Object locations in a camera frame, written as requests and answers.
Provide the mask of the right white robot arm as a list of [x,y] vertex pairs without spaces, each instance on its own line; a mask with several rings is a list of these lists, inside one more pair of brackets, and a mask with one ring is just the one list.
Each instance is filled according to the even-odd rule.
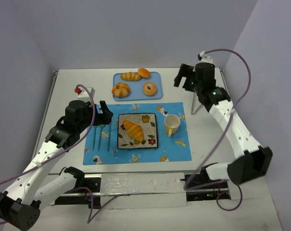
[[224,130],[235,156],[234,161],[230,163],[203,166],[200,175],[204,183],[229,180],[239,185],[264,176],[273,156],[272,150],[263,147],[253,137],[238,116],[227,91],[216,85],[215,65],[181,64],[174,79],[175,87],[179,86],[183,77],[186,79],[183,88],[196,93],[199,102]]

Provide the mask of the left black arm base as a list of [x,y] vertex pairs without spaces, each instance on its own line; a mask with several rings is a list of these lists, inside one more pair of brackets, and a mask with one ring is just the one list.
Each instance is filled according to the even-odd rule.
[[93,195],[93,208],[98,209],[101,207],[100,196],[96,195],[100,193],[101,178],[85,178],[79,177],[76,179],[76,183],[73,189],[65,192],[59,196],[55,201],[54,205],[87,205],[91,207],[91,195],[86,189],[80,187],[86,187],[90,189]]

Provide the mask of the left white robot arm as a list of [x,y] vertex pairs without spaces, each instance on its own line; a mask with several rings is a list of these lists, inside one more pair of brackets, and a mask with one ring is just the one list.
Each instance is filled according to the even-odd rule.
[[44,187],[42,182],[54,165],[95,125],[109,125],[113,113],[105,101],[100,101],[102,113],[90,102],[74,100],[65,109],[65,114],[50,129],[41,148],[22,174],[0,192],[0,218],[21,231],[27,231],[37,222],[41,211],[60,195],[69,191],[90,189],[83,171],[65,167],[59,176]]

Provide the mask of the long striped croissant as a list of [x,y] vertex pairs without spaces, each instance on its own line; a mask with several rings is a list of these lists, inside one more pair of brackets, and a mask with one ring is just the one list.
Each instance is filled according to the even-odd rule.
[[129,137],[131,137],[139,142],[144,141],[143,131],[142,131],[142,128],[140,125],[135,124],[127,119],[123,121],[123,124],[124,124],[124,128],[125,128]]

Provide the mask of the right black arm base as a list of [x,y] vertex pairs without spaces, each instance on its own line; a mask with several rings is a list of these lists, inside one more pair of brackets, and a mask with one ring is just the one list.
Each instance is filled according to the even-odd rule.
[[211,184],[215,180],[210,180],[205,169],[201,169],[200,173],[197,173],[193,179],[189,182],[187,188],[192,188],[186,192],[187,202],[196,201],[211,201],[219,199],[231,199],[228,190],[228,184],[226,182],[218,182]]

